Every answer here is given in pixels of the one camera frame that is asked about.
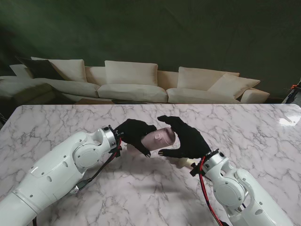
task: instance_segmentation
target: green wall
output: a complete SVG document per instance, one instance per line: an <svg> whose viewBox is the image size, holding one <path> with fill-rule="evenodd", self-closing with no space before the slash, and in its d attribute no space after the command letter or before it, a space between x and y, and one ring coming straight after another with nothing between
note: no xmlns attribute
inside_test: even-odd
<svg viewBox="0 0 301 226"><path fill-rule="evenodd" d="M285 97L299 81L299 0L1 0L0 71L14 55L240 72Z"/></svg>

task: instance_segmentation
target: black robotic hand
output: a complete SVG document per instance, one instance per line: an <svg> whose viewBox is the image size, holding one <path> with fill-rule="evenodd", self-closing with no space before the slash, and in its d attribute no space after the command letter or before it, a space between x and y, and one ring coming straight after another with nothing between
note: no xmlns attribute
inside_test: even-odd
<svg viewBox="0 0 301 226"><path fill-rule="evenodd" d="M169 124L180 140L180 148L162 149L158 152L159 155L198 159L211 151L200 132L196 128L187 125L179 117L162 115L158 117L158 120Z"/></svg>
<svg viewBox="0 0 301 226"><path fill-rule="evenodd" d="M150 157L150 151L141 143L141 139L147 134L156 131L154 125L148 125L143 121L135 119L127 119L124 123L120 124L115 130L118 133L123 133L122 140L127 144L133 145L145 156Z"/></svg>

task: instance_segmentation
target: circular joint cover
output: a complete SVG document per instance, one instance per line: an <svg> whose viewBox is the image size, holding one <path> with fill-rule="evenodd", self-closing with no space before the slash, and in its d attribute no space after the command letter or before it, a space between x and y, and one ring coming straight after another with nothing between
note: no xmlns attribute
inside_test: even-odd
<svg viewBox="0 0 301 226"><path fill-rule="evenodd" d="M80 147L74 153L74 161L78 167L91 167L100 158L98 156L97 146L93 144L88 144Z"/></svg>
<svg viewBox="0 0 301 226"><path fill-rule="evenodd" d="M217 201L223 206L238 208L245 200L245 192L242 186L231 178L224 178L213 186Z"/></svg>

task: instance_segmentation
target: white marble tabletop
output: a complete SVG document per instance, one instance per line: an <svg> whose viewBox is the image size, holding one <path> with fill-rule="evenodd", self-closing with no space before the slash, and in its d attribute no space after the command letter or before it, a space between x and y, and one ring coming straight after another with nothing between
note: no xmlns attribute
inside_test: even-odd
<svg viewBox="0 0 301 226"><path fill-rule="evenodd" d="M180 116L211 148L249 172L296 226L301 226L301 108L297 105L26 105L0 131L0 200L35 161L77 131L94 132L127 118L154 124ZM207 183L221 220L225 211ZM94 182L38 215L39 226L214 226L198 178L165 157L126 151Z"/></svg>

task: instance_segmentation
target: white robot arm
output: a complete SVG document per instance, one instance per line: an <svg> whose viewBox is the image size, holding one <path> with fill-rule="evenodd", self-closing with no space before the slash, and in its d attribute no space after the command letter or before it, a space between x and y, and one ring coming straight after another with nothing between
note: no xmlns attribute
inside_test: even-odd
<svg viewBox="0 0 301 226"><path fill-rule="evenodd" d="M115 149L118 142L110 126L67 138L38 160L19 186L0 202L1 225L26 226L50 204L69 192L78 192L76 184L86 170Z"/></svg>
<svg viewBox="0 0 301 226"><path fill-rule="evenodd" d="M202 170L212 181L214 196L226 210L233 226L293 226L255 178L244 169L232 167L221 152L209 153Z"/></svg>

